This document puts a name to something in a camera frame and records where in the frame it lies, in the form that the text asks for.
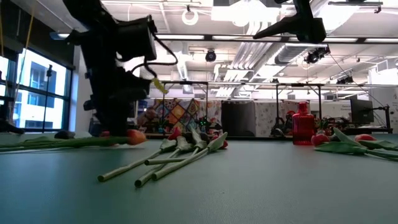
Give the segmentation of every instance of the monitor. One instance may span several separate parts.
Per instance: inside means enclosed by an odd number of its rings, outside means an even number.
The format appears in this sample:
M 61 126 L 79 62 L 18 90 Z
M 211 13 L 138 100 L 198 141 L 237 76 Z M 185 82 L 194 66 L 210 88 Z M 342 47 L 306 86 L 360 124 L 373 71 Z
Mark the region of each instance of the monitor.
M 350 102 L 353 123 L 368 124 L 374 122 L 372 101 L 350 99 Z

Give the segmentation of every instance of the red plastic bottle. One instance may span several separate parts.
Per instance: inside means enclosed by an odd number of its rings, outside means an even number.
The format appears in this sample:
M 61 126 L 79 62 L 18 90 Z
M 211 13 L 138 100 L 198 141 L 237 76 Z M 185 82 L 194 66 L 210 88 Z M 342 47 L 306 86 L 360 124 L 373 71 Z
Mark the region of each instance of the red plastic bottle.
M 308 114 L 307 103 L 298 104 L 298 112 L 293 115 L 293 144 L 311 146 L 311 137 L 315 134 L 315 120 Z

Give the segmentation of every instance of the gray table surface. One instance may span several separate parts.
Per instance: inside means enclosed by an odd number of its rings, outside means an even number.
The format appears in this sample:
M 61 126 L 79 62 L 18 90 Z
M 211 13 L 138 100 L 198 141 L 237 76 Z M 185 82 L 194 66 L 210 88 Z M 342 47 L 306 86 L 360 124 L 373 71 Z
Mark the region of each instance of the gray table surface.
M 0 223 L 398 223 L 398 163 L 291 142 L 233 141 L 141 189 L 146 166 L 97 182 L 159 145 L 0 154 Z

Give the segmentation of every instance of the black cable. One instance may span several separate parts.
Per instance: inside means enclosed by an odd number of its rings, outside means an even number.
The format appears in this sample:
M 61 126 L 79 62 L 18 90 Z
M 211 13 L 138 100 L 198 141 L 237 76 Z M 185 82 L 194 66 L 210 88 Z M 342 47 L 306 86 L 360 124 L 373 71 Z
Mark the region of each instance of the black cable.
M 150 65 L 165 65 L 172 66 L 178 64 L 178 58 L 175 56 L 174 52 L 172 52 L 157 36 L 154 32 L 151 31 L 151 34 L 154 36 L 154 39 L 162 46 L 170 55 L 172 55 L 175 59 L 175 62 L 148 62 L 146 58 L 144 58 L 144 63 L 141 63 L 135 66 L 130 72 L 133 73 L 137 68 L 144 66 L 145 69 L 151 73 L 155 78 L 157 78 L 157 74 L 153 69 L 149 68 Z
M 349 76 L 349 75 L 346 73 L 346 71 L 344 71 L 344 69 L 340 66 L 340 64 L 336 61 L 336 59 L 332 56 L 332 54 L 330 54 L 330 57 L 336 62 L 337 66 L 339 66 L 339 68 L 341 69 L 341 71 L 343 71 L 343 73 L 344 73 L 345 75 Z M 357 85 L 358 87 L 360 87 L 360 89 L 362 89 L 365 93 L 367 93 L 372 99 L 374 99 L 377 103 L 379 103 L 382 107 L 384 107 L 384 105 L 383 105 L 379 100 L 377 100 L 375 97 L 373 97 L 373 96 L 369 93 L 368 90 L 365 90 L 364 88 L 362 88 L 361 85 L 359 85 L 359 84 L 356 83 L 355 81 L 354 81 L 354 83 L 355 83 L 355 85 Z M 383 119 L 382 119 L 375 111 L 373 111 L 373 115 L 376 115 L 376 116 L 382 121 L 383 125 L 386 125 L 385 122 L 383 121 Z

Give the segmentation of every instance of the ceiling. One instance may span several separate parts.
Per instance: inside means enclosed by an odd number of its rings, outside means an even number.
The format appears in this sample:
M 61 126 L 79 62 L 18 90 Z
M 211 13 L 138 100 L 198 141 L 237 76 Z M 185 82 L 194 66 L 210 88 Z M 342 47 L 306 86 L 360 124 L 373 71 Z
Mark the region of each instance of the ceiling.
M 30 12 L 34 1 L 12 0 L 24 10 Z M 181 5 L 171 6 L 167 1 L 164 2 L 148 2 L 146 4 L 115 4 L 112 1 L 106 1 L 104 4 L 107 10 L 119 20 L 133 20 L 151 14 L 155 20 L 155 24 L 159 33 L 171 34 L 247 34 L 249 26 L 238 27 L 231 21 L 212 21 L 211 10 L 213 8 L 213 0 L 179 0 Z M 327 0 L 312 0 L 312 7 L 315 3 L 327 4 Z M 182 21 L 182 13 L 185 10 L 184 4 L 191 4 L 192 9 L 200 11 L 198 13 L 198 22 L 193 26 L 188 26 Z M 374 13 L 375 7 L 361 7 L 349 16 L 347 21 L 333 30 L 329 35 L 345 36 L 345 37 L 398 37 L 398 4 L 396 7 L 382 7 L 379 14 Z M 84 31 L 85 28 L 68 13 L 62 0 L 39 0 L 36 3 L 35 17 L 56 30 L 59 33 L 70 32 L 72 29 Z M 280 11 L 279 17 L 283 17 L 283 10 Z M 261 45 L 248 45 L 238 42 L 186 42 L 188 46 L 188 54 L 185 65 L 188 73 L 195 72 L 194 80 L 212 79 L 215 65 L 223 63 L 231 65 L 236 54 L 242 49 L 251 47 L 247 54 L 252 57 L 257 48 Z M 268 45 L 264 49 L 264 53 L 260 55 L 256 61 L 256 66 L 249 70 L 257 71 L 257 68 L 266 63 L 265 58 L 270 56 L 270 51 L 274 45 Z M 216 63 L 208 63 L 205 61 L 207 49 L 214 49 L 217 54 Z M 375 63 L 385 60 L 386 57 L 398 57 L 397 45 L 355 45 L 355 44 L 331 44 L 331 56 L 326 56 L 319 63 L 312 65 L 309 69 L 303 68 L 303 57 L 306 56 L 307 50 L 291 61 L 287 67 L 275 74 L 271 74 L 279 79 L 280 82 L 305 82 L 312 83 L 330 81 L 330 77 L 339 74 L 343 70 L 353 68 L 353 78 L 357 83 L 367 82 L 368 69 L 375 66 Z M 160 54 L 158 60 L 170 57 L 166 54 Z M 164 79 L 178 80 L 177 67 L 154 67 L 154 70 Z M 250 72 L 240 78 L 250 80 L 252 75 Z M 269 78 L 259 79 L 260 82 L 268 82 Z

